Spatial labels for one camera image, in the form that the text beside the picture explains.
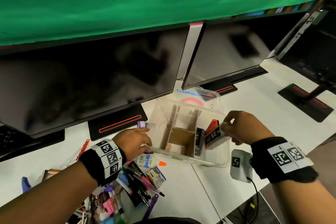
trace black computer keyboard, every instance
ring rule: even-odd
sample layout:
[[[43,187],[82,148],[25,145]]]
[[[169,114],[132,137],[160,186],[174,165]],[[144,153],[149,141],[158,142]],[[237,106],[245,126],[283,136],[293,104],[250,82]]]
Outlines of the black computer keyboard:
[[[0,156],[20,149],[31,142],[30,136],[5,125],[0,126]]]

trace white glue bottle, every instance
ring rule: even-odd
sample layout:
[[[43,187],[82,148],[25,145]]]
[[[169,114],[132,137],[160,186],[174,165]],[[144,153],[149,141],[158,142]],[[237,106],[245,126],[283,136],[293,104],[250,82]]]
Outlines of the white glue bottle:
[[[138,157],[137,165],[141,167],[153,168],[155,166],[166,166],[165,162],[159,161],[153,155],[150,154],[141,154]]]

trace left arm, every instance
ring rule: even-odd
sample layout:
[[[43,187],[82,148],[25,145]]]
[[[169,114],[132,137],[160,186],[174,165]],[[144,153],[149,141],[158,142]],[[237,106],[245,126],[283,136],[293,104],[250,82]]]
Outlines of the left arm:
[[[144,143],[152,145],[145,133],[148,130],[126,129],[113,141],[131,160],[151,151],[148,146],[141,147]],[[97,186],[98,182],[78,161],[0,207],[0,223],[64,224]]]

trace desk surface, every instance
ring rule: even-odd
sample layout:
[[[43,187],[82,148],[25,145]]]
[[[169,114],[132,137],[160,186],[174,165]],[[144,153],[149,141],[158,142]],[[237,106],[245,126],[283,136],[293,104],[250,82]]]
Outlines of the desk surface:
[[[277,94],[291,83],[307,91],[313,90],[317,84],[275,59],[264,60],[261,66],[269,73],[237,83],[237,91],[221,97],[225,113],[243,110],[254,114],[275,135],[295,143],[306,154],[336,132],[336,111],[318,123]],[[328,91],[318,98],[336,110],[336,95]],[[231,143],[230,147],[231,151],[238,148],[251,152],[248,145],[236,146]],[[195,165],[194,169],[220,218],[255,193],[252,184],[233,180],[230,168]],[[254,171],[253,181],[258,190],[269,183],[267,179],[261,180]]]
[[[290,83],[307,91],[313,90],[317,86],[315,83],[274,59],[265,60],[261,65],[269,71],[268,74],[237,83],[238,91],[221,97],[226,113],[230,110],[253,113],[274,134],[296,143],[305,153],[336,132],[335,111],[322,123],[317,123],[277,94]],[[319,99],[336,109],[334,94],[324,92]],[[142,104],[148,117],[155,103],[154,99]],[[67,128],[65,141],[61,143],[0,162],[0,206],[21,194],[21,177],[28,177],[31,185],[38,184],[45,169],[60,167],[81,149],[87,138],[90,136],[85,122]],[[231,144],[231,150],[236,147],[250,151],[248,145]],[[152,217],[189,217],[203,224],[215,224],[219,221],[217,213],[223,218],[255,193],[251,184],[233,180],[229,167],[206,168],[174,159],[165,161],[167,166],[162,168],[162,172],[167,182],[162,191],[166,196],[158,200]],[[255,172],[253,180],[258,190],[268,183],[266,179],[260,180]]]

